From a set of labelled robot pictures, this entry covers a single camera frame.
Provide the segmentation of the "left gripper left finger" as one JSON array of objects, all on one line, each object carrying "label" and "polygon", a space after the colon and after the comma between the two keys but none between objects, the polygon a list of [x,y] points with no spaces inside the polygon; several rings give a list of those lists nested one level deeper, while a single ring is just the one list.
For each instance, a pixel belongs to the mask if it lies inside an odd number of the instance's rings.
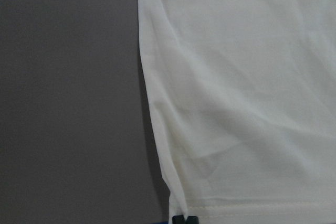
[{"label": "left gripper left finger", "polygon": [[172,224],[185,224],[184,216],[173,216]]}]

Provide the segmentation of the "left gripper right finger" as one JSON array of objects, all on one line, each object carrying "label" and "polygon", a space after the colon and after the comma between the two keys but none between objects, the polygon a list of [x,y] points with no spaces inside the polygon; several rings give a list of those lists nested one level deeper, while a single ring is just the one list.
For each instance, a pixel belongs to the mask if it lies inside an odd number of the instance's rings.
[{"label": "left gripper right finger", "polygon": [[186,219],[186,224],[199,224],[199,219],[197,216],[188,216]]}]

